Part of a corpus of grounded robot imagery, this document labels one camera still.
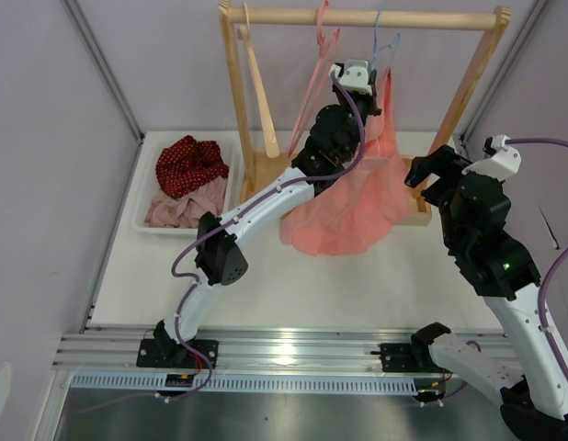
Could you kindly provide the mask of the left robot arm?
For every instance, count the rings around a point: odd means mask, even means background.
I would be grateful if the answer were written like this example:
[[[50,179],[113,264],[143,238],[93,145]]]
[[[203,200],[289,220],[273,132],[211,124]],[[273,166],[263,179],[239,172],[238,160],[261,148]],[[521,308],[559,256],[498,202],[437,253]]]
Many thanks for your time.
[[[377,92],[333,82],[338,102],[323,107],[300,153],[266,188],[221,216],[200,220],[198,236],[180,254],[194,253],[195,267],[176,311],[157,323],[153,339],[157,356],[171,368],[182,366],[193,349],[207,307],[221,288],[238,281],[248,269],[244,248],[265,227],[299,205],[316,198],[359,163],[366,147],[368,117],[378,116]]]

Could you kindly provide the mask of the salmon pink skirt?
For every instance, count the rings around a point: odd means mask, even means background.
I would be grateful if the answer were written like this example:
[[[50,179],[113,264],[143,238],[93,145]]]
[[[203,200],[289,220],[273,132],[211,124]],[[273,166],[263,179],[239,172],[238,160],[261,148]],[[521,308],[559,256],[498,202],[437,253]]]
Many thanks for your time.
[[[323,194],[291,211],[279,239],[309,255],[361,254],[387,235],[408,212],[406,167],[398,151],[392,71],[377,81],[382,113],[366,124],[364,157]]]

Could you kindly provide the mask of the dusty pink cloth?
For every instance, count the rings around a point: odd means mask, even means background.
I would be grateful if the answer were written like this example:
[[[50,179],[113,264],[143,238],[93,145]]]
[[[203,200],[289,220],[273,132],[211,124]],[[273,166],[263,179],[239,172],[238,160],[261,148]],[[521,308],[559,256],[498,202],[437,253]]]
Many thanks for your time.
[[[227,180],[217,177],[184,197],[174,199],[159,190],[144,217],[149,228],[197,229],[201,217],[222,213]]]

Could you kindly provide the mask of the light blue wire hanger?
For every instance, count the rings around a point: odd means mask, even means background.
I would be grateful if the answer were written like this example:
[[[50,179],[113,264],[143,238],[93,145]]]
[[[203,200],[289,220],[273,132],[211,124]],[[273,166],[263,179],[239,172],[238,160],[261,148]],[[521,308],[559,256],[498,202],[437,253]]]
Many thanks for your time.
[[[369,62],[371,70],[376,69],[379,74],[388,73],[392,69],[396,53],[401,44],[401,32],[396,30],[390,42],[381,43],[379,40],[381,28],[381,16],[384,12],[384,7],[380,6],[377,12],[375,24],[373,27],[373,46],[372,54]]]

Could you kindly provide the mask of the red polka dot cloth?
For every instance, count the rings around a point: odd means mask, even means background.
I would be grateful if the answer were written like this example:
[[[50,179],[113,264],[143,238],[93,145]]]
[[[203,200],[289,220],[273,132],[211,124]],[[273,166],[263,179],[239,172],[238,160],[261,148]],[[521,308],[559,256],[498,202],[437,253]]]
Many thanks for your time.
[[[164,193],[179,199],[217,177],[226,179],[230,168],[222,159],[219,143],[187,135],[162,150],[154,171]]]

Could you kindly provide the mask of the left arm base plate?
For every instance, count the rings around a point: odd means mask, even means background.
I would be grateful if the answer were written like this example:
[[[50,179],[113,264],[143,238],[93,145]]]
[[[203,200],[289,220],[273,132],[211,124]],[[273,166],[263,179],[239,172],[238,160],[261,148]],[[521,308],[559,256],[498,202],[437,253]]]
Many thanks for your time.
[[[194,340],[188,343],[191,347],[203,354],[216,367],[219,354],[217,340]],[[160,345],[153,338],[142,339],[137,353],[136,366],[138,368],[185,368],[194,369],[198,366],[194,354],[182,345],[172,345],[173,353],[165,356]]]

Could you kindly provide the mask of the aluminium mounting rail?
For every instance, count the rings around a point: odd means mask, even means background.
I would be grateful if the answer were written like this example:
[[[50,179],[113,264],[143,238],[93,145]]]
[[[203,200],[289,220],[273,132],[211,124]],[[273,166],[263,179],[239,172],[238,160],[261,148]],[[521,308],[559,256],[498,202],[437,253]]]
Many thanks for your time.
[[[358,376],[380,374],[381,360],[376,354],[380,345],[407,344],[413,332],[204,327],[198,338],[219,342],[216,368],[220,373]],[[151,338],[150,326],[89,326],[61,338],[51,367],[135,371],[141,340]]]

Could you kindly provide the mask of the wooden clothes rack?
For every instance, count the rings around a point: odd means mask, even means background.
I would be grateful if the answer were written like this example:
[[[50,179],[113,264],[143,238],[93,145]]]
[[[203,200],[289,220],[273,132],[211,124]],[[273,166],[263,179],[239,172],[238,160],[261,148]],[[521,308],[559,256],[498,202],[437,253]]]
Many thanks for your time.
[[[248,8],[250,23],[266,25],[316,26],[315,8],[252,7]],[[244,99],[241,64],[238,56],[237,25],[245,22],[243,7],[234,7],[229,1],[218,4],[219,20],[223,46],[230,77],[235,116],[238,125],[242,154],[244,158],[244,179],[240,194],[242,202],[247,201],[258,191],[271,184],[290,163],[290,158],[283,152],[275,159],[270,159],[266,151],[256,152],[250,138],[247,109]],[[330,9],[324,15],[325,26],[335,27],[374,27],[377,12],[374,10]],[[476,86],[491,61],[493,54],[506,32],[511,18],[511,10],[498,6],[491,14],[433,13],[433,12],[383,12],[382,28],[415,28],[481,31],[483,36],[471,57],[460,85],[449,105],[430,146],[433,152],[446,144],[454,133],[460,118],[468,106]]]

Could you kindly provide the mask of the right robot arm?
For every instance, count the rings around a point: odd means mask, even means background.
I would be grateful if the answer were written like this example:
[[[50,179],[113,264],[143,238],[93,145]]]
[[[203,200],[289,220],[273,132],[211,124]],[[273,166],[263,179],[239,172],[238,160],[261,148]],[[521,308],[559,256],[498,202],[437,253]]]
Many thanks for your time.
[[[448,145],[411,162],[404,180],[437,207],[443,242],[463,278],[500,322],[516,353],[510,369],[434,322],[411,337],[409,357],[420,370],[434,366],[463,379],[491,400],[519,440],[568,440],[568,350],[544,298],[548,281],[528,251],[505,230],[511,201],[503,183],[521,155],[507,139],[471,162]]]

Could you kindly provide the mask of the beige wooden hanger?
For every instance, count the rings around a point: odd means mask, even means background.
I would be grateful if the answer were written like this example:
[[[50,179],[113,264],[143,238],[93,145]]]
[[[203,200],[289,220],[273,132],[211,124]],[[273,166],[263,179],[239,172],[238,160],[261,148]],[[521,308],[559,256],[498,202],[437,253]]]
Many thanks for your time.
[[[237,29],[238,38],[244,43],[244,48],[247,54],[248,67],[256,93],[256,101],[258,105],[266,155],[270,159],[275,159],[279,156],[280,149],[278,146],[278,139],[267,101],[266,90],[262,81],[256,58],[255,48],[251,39],[250,17],[246,2],[243,2],[243,10],[245,22]]]

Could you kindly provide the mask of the pink plastic hanger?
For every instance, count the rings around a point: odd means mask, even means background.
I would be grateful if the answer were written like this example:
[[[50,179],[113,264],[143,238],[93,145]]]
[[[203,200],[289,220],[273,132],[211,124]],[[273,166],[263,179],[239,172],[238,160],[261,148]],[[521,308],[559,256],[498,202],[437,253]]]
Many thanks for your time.
[[[329,8],[330,2],[323,0],[317,11],[316,41],[319,46],[319,54],[301,103],[301,109],[292,129],[290,143],[287,149],[288,157],[291,157],[295,152],[301,140],[301,136],[310,122],[317,100],[324,87],[325,80],[329,77],[330,69],[335,62],[340,28],[337,28],[329,35],[325,34],[324,15]]]

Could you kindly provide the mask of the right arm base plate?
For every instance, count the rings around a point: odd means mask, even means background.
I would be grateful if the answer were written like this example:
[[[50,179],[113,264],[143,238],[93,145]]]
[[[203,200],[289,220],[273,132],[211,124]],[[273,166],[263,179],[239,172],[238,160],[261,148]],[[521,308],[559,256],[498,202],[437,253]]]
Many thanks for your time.
[[[370,352],[381,362],[385,373],[442,373],[443,369],[433,362],[420,361],[407,343],[382,343]]]

